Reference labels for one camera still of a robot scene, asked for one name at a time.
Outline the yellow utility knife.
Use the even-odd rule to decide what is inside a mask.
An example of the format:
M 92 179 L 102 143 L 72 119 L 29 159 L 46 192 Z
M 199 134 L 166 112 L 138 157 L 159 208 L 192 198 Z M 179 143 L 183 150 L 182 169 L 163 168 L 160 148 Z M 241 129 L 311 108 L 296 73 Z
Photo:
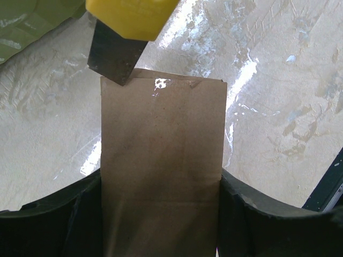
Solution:
M 96 18 L 88 67 L 124 86 L 145 47 L 159 36 L 178 5 L 176 0 L 92 0 Z

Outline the olive green plastic basin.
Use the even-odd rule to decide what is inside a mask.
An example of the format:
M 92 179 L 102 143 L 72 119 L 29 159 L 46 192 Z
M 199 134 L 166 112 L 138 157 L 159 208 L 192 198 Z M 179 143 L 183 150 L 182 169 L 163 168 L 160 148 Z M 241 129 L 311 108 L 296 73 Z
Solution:
M 84 0 L 1 1 L 1 63 L 85 11 Z

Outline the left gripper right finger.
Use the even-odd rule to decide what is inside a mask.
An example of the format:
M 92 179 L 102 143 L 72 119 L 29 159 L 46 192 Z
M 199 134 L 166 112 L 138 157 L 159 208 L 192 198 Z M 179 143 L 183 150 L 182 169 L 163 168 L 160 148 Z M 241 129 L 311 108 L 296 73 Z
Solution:
M 219 256 L 342 256 L 342 208 L 288 205 L 223 170 L 217 250 Z

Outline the brown cardboard express box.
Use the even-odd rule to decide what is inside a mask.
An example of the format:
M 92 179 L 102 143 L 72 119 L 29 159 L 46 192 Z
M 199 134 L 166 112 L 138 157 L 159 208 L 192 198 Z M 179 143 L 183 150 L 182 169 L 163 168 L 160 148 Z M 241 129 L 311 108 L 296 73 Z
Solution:
M 215 256 L 227 84 L 140 70 L 100 85 L 104 256 Z

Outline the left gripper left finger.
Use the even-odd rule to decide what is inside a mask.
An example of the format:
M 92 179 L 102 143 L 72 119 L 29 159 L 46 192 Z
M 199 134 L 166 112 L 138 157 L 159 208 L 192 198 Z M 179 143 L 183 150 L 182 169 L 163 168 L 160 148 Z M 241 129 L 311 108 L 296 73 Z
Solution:
M 101 174 L 1 211 L 1 256 L 102 256 Z

